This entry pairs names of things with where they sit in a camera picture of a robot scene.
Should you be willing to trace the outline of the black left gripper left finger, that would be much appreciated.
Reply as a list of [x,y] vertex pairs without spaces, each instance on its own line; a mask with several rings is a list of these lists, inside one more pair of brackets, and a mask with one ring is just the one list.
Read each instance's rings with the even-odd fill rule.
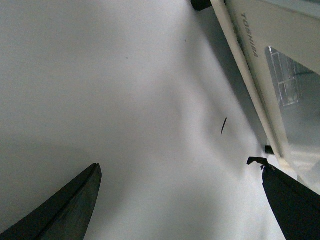
[[29,215],[0,234],[2,240],[83,240],[102,180],[93,163]]

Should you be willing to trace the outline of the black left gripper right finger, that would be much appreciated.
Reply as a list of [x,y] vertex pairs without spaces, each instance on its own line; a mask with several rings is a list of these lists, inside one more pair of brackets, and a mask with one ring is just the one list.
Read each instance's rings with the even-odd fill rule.
[[320,238],[320,196],[269,164],[263,157],[249,157],[247,164],[261,165],[262,185],[277,223],[287,240]]

